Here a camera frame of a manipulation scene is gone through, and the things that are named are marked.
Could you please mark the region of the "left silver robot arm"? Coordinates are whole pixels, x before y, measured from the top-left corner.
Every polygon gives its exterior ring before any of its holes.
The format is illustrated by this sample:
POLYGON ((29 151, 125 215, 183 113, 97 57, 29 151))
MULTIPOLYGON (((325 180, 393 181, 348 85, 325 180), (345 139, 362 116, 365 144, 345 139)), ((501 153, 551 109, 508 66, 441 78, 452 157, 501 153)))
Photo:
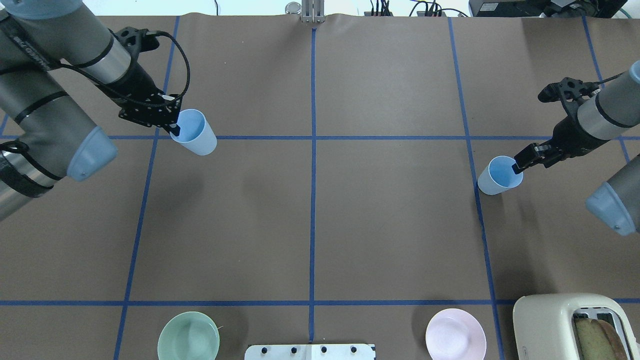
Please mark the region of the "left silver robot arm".
POLYGON ((167 94, 138 61, 163 30, 107 28, 82 0, 1 2, 1 109, 23 133, 1 144, 1 218, 41 198, 65 177, 87 180, 118 149, 51 72, 88 79, 119 107, 119 118, 182 133, 186 91, 167 94))

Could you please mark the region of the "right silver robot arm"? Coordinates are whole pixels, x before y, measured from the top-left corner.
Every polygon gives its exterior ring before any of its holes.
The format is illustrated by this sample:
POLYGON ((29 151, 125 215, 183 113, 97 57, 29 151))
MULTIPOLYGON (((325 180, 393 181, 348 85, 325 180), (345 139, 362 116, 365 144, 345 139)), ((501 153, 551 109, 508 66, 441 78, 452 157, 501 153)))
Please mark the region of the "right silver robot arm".
MULTIPOLYGON (((559 103, 565 113, 546 141, 532 142, 514 156, 510 172, 548 169, 587 157, 639 127, 639 62, 598 81, 563 77, 543 87, 540 103, 559 103)), ((585 199, 595 218, 620 236, 639 232, 639 157, 629 157, 585 199)))

